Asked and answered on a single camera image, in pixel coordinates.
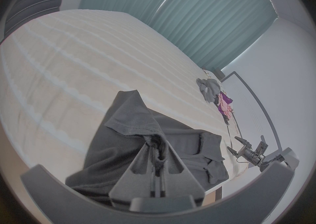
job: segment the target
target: gray garment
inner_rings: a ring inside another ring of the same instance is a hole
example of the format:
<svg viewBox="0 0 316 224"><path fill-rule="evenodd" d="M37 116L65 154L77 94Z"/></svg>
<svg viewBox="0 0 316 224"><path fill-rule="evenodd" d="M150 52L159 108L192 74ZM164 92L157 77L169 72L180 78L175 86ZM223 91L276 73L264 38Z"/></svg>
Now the gray garment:
<svg viewBox="0 0 316 224"><path fill-rule="evenodd" d="M197 84L207 103L213 103L216 95L221 91L221 87L215 79L197 79Z"/></svg>
<svg viewBox="0 0 316 224"><path fill-rule="evenodd" d="M166 140L205 190L228 179L220 150L220 135L196 130L148 109L138 91L118 92L94 136L83 170L66 185L101 203L111 205L109 192L141 147L160 146L156 165L165 161Z"/></svg>

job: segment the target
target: striped bedsheet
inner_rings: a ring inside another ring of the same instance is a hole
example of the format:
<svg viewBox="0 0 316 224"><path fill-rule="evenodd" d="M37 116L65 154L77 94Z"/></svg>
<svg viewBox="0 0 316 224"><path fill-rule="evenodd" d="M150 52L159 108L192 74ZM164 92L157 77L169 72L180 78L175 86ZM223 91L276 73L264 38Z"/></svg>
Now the striped bedsheet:
<svg viewBox="0 0 316 224"><path fill-rule="evenodd" d="M65 182L82 168L117 92L137 89L148 108L222 135L230 180L247 168L228 153L230 136L223 117L199 91L196 78L206 78L205 72L126 13L48 14L12 33L0 52L0 119L29 167L40 163ZM229 130L234 148L240 148L233 121Z"/></svg>

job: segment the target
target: beige bedspread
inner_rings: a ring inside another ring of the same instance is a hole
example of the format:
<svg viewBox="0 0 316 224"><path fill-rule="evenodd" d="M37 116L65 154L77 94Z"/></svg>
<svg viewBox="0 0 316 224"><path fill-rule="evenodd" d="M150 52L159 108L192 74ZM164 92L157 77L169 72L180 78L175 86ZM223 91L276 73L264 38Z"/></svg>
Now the beige bedspread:
<svg viewBox="0 0 316 224"><path fill-rule="evenodd" d="M16 30L0 50L0 119L29 167L40 163L64 182L82 168L117 92L137 89L148 108L222 135L229 179L247 168L227 151L230 137L223 117L199 91L196 79L205 78L205 72L126 13L45 15ZM232 120L229 130L239 149Z"/></svg>

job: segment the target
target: teal curtain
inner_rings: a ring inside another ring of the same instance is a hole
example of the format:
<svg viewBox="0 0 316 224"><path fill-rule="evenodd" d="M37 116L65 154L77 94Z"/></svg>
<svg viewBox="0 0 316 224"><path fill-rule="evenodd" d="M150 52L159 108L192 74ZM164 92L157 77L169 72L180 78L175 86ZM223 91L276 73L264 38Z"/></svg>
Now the teal curtain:
<svg viewBox="0 0 316 224"><path fill-rule="evenodd" d="M129 13L208 70L229 64L277 18L270 0L81 0L80 8Z"/></svg>

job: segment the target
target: pink garment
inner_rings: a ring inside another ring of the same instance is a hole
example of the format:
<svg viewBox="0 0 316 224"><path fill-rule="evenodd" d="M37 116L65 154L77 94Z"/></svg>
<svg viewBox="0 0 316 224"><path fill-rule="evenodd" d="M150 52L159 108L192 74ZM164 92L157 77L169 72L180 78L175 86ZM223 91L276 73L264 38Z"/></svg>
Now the pink garment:
<svg viewBox="0 0 316 224"><path fill-rule="evenodd" d="M230 113L232 111L232 108L230 107L229 104L225 102L221 93L219 93L218 95L218 101L219 101L219 103L217 104L218 107L220 108L220 110L222 110L222 113L226 115L228 119L230 119L231 117Z"/></svg>

